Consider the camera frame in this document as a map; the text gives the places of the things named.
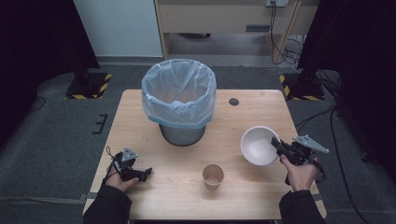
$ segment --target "paper cup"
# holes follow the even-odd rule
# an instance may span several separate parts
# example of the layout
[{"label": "paper cup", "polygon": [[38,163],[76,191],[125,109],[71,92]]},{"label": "paper cup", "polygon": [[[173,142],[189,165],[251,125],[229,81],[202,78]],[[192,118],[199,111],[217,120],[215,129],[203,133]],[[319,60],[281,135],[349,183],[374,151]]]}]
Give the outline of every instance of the paper cup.
[{"label": "paper cup", "polygon": [[224,172],[217,164],[208,164],[203,170],[205,186],[209,190],[215,190],[224,179]]}]

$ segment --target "yellow and black warning tape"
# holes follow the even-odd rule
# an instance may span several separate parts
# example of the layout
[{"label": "yellow and black warning tape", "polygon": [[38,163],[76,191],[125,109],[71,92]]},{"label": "yellow and black warning tape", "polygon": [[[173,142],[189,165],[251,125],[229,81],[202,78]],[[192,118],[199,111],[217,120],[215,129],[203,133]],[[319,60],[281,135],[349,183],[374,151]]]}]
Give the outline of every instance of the yellow and black warning tape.
[{"label": "yellow and black warning tape", "polygon": [[309,95],[305,95],[305,96],[299,96],[296,97],[292,94],[292,92],[290,91],[290,87],[288,85],[288,82],[286,81],[284,76],[280,76],[279,77],[280,82],[282,83],[282,87],[283,90],[285,92],[286,95],[286,99],[287,100],[310,100],[310,101],[317,101],[317,100],[324,100],[324,97],[317,97],[317,96],[309,96]]},{"label": "yellow and black warning tape", "polygon": [[101,88],[97,94],[92,94],[92,95],[85,95],[85,94],[72,94],[72,95],[66,95],[65,99],[77,99],[77,100],[83,100],[83,99],[97,99],[97,98],[102,98],[103,94],[105,93],[105,90],[107,88],[108,82],[110,81],[112,75],[107,74],[105,77],[105,80],[103,81],[103,84],[101,85]]}]

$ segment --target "light blue plastic bag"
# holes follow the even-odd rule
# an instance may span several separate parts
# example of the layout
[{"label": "light blue plastic bag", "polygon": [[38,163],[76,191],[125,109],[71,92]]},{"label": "light blue plastic bag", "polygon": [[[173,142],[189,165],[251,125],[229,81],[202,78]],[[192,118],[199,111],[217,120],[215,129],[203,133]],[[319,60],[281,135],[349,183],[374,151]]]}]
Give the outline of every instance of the light blue plastic bag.
[{"label": "light blue plastic bag", "polygon": [[174,59],[153,65],[142,80],[143,109],[148,118],[180,129],[201,129],[212,120],[216,78],[206,65]]}]

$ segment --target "wooden table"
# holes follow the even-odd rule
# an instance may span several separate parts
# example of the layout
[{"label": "wooden table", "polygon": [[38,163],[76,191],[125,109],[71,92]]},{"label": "wooden table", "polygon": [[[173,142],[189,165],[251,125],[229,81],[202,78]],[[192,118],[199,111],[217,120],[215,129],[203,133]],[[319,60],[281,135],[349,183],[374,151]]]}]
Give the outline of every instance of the wooden table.
[{"label": "wooden table", "polygon": [[[239,105],[230,105],[231,98],[237,98]],[[153,167],[147,182],[127,192],[134,202],[130,219],[281,219],[278,203],[290,190],[284,183],[286,168],[279,161],[253,165],[241,153],[243,133],[256,125],[272,128],[288,143],[296,136],[281,91],[217,90],[213,120],[203,138],[190,147],[167,143],[158,124],[142,109],[141,90],[125,91],[106,147],[113,155],[130,147],[139,154],[135,169]],[[91,192],[99,190],[110,162],[104,150]],[[206,189],[202,178],[209,163],[224,170],[224,180],[215,191]],[[315,183],[311,190],[318,193]],[[86,202],[84,212],[91,203]],[[325,217],[323,201],[317,206]]]}]

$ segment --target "person's right hand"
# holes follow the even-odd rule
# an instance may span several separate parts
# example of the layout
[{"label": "person's right hand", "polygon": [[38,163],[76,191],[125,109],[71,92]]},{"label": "person's right hand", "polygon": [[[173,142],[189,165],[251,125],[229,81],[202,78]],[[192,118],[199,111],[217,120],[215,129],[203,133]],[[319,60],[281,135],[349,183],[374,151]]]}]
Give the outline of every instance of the person's right hand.
[{"label": "person's right hand", "polygon": [[308,163],[295,166],[291,164],[284,155],[280,156],[280,161],[288,170],[289,182],[294,192],[304,189],[309,190],[311,188],[312,182],[314,182],[315,175],[317,174],[317,167],[314,164]]},{"label": "person's right hand", "polygon": [[137,177],[123,182],[121,176],[117,174],[116,168],[114,168],[114,166],[111,166],[110,173],[113,175],[109,176],[106,185],[119,189],[122,192],[125,192],[127,189],[130,189],[133,185],[139,182],[139,178]]}]

